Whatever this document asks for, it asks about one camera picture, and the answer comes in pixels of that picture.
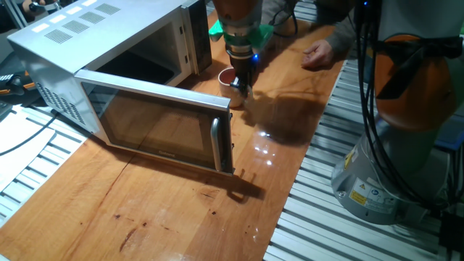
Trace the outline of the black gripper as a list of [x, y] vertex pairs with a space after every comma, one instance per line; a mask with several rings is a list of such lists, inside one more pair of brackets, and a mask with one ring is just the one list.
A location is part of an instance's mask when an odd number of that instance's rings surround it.
[[230, 87], [241, 90], [243, 97], [252, 95], [254, 74], [257, 69], [257, 55], [229, 54], [231, 65], [235, 70], [235, 78], [230, 82]]

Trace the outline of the bare human hand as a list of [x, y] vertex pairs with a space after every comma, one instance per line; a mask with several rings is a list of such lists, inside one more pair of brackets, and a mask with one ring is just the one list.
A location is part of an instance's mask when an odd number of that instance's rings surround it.
[[303, 54], [301, 66], [307, 69], [325, 67], [334, 58], [333, 48], [327, 40], [315, 41]]

